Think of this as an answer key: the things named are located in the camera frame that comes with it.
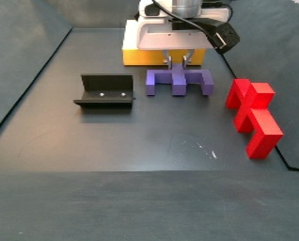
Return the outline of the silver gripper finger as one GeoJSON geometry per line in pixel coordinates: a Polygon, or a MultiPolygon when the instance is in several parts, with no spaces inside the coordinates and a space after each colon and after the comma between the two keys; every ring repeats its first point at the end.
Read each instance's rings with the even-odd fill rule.
{"type": "Polygon", "coordinates": [[[191,58],[194,56],[196,49],[189,49],[187,54],[182,57],[182,67],[187,68],[189,63],[191,62],[191,58]]]}
{"type": "Polygon", "coordinates": [[[163,57],[165,57],[163,62],[166,63],[169,70],[171,70],[173,69],[173,57],[170,56],[170,51],[163,50],[162,53],[163,53],[163,57]]]}

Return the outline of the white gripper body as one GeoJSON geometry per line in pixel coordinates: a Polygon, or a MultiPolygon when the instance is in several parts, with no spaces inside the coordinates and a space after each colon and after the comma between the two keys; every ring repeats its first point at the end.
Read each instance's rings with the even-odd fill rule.
{"type": "Polygon", "coordinates": [[[174,30],[173,20],[210,18],[229,22],[230,9],[224,3],[204,0],[139,0],[138,48],[179,50],[214,48],[201,30],[174,30]]]}

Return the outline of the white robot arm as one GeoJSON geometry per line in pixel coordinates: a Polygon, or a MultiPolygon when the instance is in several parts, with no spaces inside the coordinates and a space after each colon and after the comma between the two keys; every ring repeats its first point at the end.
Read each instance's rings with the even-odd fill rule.
{"type": "Polygon", "coordinates": [[[170,51],[187,51],[182,58],[187,66],[197,49],[214,48],[224,54],[240,40],[228,8],[204,8],[204,0],[141,0],[138,48],[162,51],[169,68],[170,51]]]}

